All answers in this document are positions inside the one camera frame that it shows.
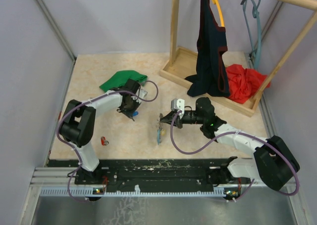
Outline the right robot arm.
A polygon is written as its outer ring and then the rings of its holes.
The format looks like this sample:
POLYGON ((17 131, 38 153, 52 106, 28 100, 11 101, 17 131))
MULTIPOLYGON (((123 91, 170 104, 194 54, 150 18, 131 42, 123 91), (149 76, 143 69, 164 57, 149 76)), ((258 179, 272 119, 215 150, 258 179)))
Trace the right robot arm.
POLYGON ((232 146, 250 156, 246 159, 231 157, 218 169, 213 169, 210 174, 212 184, 233 183, 243 177, 260 180, 268 188, 280 191, 294 179, 293 194, 299 190, 297 172, 300 166, 284 140, 276 135, 270 138, 256 137, 233 127, 216 116, 208 97, 198 98, 194 110, 186 106, 183 99, 174 99, 171 101, 171 111, 167 115, 159 115, 158 121, 159 128, 166 123, 169 124, 170 131, 174 128, 181 129, 185 124, 199 125, 200 131, 209 142, 192 154, 201 152, 212 142, 217 142, 232 146))

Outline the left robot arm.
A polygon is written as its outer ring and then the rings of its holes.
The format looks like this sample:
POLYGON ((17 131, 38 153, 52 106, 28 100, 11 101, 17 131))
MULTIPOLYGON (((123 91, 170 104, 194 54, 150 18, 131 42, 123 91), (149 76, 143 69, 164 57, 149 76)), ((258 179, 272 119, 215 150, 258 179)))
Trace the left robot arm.
POLYGON ((79 169, 91 183, 103 178, 100 161, 92 146, 95 120, 100 115, 116 109, 117 112, 133 119, 147 91, 139 82, 128 79, 122 87, 114 87, 101 96, 85 102, 71 100, 57 126, 57 138, 74 149, 79 158, 79 169))

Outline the green cloth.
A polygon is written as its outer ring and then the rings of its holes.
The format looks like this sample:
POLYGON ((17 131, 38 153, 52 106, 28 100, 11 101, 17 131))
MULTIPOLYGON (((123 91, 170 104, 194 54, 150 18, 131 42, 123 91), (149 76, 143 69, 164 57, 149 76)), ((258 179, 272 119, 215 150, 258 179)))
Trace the green cloth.
POLYGON ((147 81, 148 76, 134 70, 121 70, 117 71, 110 79, 100 85, 99 88, 103 92, 107 92, 111 88, 122 87, 129 79, 143 83, 147 81))

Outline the red key tag with key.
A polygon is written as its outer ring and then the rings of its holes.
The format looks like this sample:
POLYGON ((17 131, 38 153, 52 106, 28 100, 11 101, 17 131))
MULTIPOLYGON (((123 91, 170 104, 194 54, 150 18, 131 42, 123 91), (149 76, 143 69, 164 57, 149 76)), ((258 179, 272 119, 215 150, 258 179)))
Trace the red key tag with key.
POLYGON ((108 145, 109 144, 109 142, 106 140, 106 138, 105 137, 101 137, 101 144, 103 145, 103 146, 106 146, 106 145, 108 145))

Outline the dark navy garment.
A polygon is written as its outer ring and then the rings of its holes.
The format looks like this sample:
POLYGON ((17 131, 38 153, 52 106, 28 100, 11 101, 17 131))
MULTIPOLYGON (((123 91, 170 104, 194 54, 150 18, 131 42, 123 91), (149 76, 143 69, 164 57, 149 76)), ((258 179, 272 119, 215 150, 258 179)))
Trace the dark navy garment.
POLYGON ((218 25, 210 0, 200 2, 200 29, 197 39, 196 74, 185 79, 192 83, 187 91, 191 97, 209 94, 229 97, 229 84, 222 56, 227 52, 225 27, 218 25))

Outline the red cloth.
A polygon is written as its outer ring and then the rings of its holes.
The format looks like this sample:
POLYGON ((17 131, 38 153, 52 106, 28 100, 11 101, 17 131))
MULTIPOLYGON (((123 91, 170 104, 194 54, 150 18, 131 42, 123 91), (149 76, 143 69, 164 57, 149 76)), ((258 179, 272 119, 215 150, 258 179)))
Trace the red cloth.
POLYGON ((266 79, 266 75, 254 69, 244 68, 240 64, 232 64, 226 68, 229 99, 244 104, 252 97, 266 79))

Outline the yellow hanger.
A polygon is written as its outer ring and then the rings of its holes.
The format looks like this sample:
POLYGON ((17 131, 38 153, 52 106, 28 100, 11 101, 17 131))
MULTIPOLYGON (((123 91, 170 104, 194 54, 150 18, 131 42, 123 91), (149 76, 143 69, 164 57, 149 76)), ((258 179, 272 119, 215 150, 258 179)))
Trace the yellow hanger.
POLYGON ((211 1, 212 1, 212 3, 213 3, 213 4, 216 6, 216 8, 217 8, 221 27, 225 27, 225 22, 224 22, 224 18, 223 18, 223 13, 222 13, 221 6, 220 6, 220 4, 219 4, 219 0, 211 0, 211 1))

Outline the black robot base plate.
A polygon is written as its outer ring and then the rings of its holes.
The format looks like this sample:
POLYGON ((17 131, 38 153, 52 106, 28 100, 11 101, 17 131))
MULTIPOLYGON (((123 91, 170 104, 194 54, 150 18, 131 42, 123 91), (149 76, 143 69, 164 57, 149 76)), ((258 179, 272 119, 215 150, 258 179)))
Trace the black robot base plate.
POLYGON ((90 178, 78 170, 76 185, 92 185, 95 194, 111 192, 186 193, 213 192, 221 184, 238 188, 249 178, 235 178, 227 159, 109 159, 100 160, 101 177, 90 178))

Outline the aluminium rail frame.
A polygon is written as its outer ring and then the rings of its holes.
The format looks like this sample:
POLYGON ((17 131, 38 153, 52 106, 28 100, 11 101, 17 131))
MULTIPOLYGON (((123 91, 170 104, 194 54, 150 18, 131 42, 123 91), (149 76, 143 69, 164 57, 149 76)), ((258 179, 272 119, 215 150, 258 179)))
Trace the aluminium rail frame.
POLYGON ((235 200, 250 179, 216 179, 218 168, 103 168, 100 178, 68 168, 35 169, 31 185, 44 196, 84 197, 219 197, 235 200))

